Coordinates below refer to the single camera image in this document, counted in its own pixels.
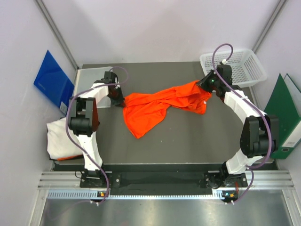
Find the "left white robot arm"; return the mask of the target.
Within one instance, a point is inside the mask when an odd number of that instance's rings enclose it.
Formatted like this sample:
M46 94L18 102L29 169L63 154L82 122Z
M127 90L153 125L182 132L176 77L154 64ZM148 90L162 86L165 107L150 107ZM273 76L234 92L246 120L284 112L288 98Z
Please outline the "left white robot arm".
M108 187L109 179L103 169L99 154L96 132L100 125L97 104L108 97L114 106L124 107L124 97L117 79L101 79L91 88L76 94L70 99L67 110L65 131L68 139L84 156L84 169L81 172L81 188Z

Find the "orange t-shirt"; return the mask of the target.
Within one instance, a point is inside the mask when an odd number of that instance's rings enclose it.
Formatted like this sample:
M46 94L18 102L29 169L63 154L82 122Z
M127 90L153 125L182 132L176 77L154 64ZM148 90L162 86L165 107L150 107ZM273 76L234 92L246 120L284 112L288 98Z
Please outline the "orange t-shirt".
M135 138L140 139L165 119L170 107L205 114L211 97L212 94L199 87L196 81L155 94L132 93L125 97L125 125Z

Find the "white plastic basket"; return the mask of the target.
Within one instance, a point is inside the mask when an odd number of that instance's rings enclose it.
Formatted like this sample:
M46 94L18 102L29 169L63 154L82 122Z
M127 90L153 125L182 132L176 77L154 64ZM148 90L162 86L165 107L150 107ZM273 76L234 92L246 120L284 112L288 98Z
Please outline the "white plastic basket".
M232 68L233 84L245 88L267 79L267 73L252 50L236 49L233 53L230 50L217 51L214 56L214 63L218 64L228 56L231 56L227 62Z

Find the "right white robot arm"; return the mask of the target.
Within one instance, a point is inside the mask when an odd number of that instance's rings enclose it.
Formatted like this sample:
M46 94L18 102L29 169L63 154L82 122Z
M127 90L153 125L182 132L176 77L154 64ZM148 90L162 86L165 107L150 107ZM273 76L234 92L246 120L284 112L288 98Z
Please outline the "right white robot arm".
M215 93L243 123L239 150L224 162L219 170L222 185L231 186L240 180L254 163L265 164L278 149L279 120L258 109L238 85L232 83L232 73L227 69L211 70L196 84L208 93Z

